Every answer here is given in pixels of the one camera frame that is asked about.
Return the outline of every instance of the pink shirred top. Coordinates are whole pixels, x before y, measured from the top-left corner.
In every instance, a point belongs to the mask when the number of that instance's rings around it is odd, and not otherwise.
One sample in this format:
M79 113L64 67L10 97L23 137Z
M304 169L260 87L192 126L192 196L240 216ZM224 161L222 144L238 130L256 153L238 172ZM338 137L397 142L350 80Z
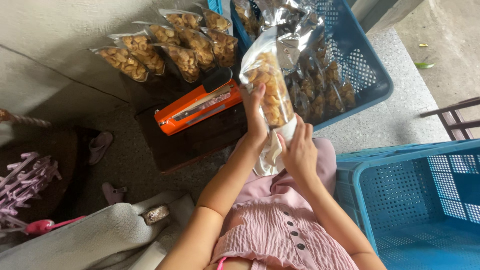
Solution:
M233 205L211 263L223 257L257 259L297 270L358 270L293 188Z

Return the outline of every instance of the woman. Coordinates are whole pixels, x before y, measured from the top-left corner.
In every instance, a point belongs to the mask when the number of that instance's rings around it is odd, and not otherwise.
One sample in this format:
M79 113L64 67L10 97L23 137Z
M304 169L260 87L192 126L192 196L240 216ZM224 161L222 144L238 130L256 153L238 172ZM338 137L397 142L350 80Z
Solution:
M157 270L385 270L360 229L332 198L331 143L312 139L297 115L286 171L252 169L268 139L258 108L265 85L243 97L248 132L208 183L190 221Z

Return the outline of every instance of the orange impulse sealer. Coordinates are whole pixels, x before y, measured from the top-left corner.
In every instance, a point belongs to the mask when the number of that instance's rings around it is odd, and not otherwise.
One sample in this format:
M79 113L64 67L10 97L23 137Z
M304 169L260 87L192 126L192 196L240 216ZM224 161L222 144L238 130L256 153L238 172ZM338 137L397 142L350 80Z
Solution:
M167 135L173 135L242 101L232 79L232 70L220 68L202 85L155 113L155 120Z

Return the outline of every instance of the green leaf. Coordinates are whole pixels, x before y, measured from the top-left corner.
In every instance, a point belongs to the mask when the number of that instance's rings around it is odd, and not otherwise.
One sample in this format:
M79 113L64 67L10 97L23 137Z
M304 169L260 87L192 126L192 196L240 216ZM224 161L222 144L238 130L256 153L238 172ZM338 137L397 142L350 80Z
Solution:
M431 68L435 65L435 63L433 64L427 64L427 63L415 63L415 66L417 68L421 68L421 69L426 69L426 68Z

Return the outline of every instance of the hand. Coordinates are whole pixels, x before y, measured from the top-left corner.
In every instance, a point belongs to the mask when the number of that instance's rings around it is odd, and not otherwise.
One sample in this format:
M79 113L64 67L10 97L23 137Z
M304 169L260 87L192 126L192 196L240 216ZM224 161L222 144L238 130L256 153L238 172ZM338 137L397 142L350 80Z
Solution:
M268 132L265 119L260 114L259 108L260 100L265 94L265 84L260 84L250 94L248 94L244 86L241 86L240 93L243 99L243 106L245 107L245 114L247 115L247 137L254 142L262 143L263 147L268 140Z
M317 148L312 141L313 126L305 124L300 116L297 117L297 127L287 149L284 138L278 134L282 145L281 157L285 169L295 181L307 181L317 177Z

